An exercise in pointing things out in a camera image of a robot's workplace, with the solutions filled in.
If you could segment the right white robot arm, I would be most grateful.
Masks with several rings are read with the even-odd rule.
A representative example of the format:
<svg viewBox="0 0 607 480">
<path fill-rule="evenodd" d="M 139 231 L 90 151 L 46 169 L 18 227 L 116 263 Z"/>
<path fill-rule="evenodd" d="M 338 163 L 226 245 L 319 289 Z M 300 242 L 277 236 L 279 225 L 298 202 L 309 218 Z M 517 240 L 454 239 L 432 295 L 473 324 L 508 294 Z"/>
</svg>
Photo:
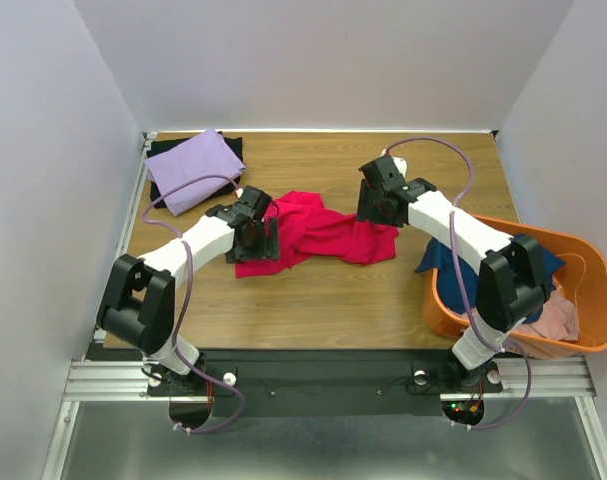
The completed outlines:
<svg viewBox="0 0 607 480">
<path fill-rule="evenodd" d="M 531 236 L 514 237 L 481 222 L 422 178 L 406 180 L 388 154 L 359 171 L 359 221 L 417 228 L 450 249 L 456 271 L 465 262 L 477 275 L 476 312 L 443 366 L 446 384 L 465 390 L 502 352 L 512 331 L 549 300 L 543 247 Z"/>
</svg>

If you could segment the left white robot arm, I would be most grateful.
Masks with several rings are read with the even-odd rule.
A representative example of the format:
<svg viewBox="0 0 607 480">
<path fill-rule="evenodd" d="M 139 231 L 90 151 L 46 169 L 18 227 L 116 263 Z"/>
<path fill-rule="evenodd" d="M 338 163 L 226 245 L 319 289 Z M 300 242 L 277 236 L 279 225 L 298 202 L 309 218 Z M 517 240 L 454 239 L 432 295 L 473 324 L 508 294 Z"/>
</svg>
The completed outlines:
<svg viewBox="0 0 607 480">
<path fill-rule="evenodd" d="M 247 186 L 237 191 L 236 202 L 212 207 L 185 232 L 145 219 L 175 238 L 139 257 L 123 254 L 114 261 L 97 313 L 99 327 L 170 370 L 182 393 L 196 393 L 206 382 L 236 394 L 233 382 L 205 374 L 200 351 L 179 330 L 200 268 L 220 256 L 235 264 L 279 258 L 278 220 L 267 215 L 274 205 L 267 193 Z"/>
</svg>

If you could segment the red t shirt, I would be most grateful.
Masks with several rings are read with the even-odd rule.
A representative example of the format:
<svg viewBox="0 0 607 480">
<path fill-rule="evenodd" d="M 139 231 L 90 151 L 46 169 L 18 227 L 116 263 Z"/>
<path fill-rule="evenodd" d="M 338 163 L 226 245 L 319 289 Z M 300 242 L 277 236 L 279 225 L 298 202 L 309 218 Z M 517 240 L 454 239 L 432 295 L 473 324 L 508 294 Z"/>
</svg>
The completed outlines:
<svg viewBox="0 0 607 480">
<path fill-rule="evenodd" d="M 329 209 L 319 193 L 291 191 L 273 201 L 267 218 L 278 221 L 279 258 L 238 264 L 238 278 L 275 275 L 314 256 L 365 266 L 396 257 L 396 227 Z"/>
</svg>

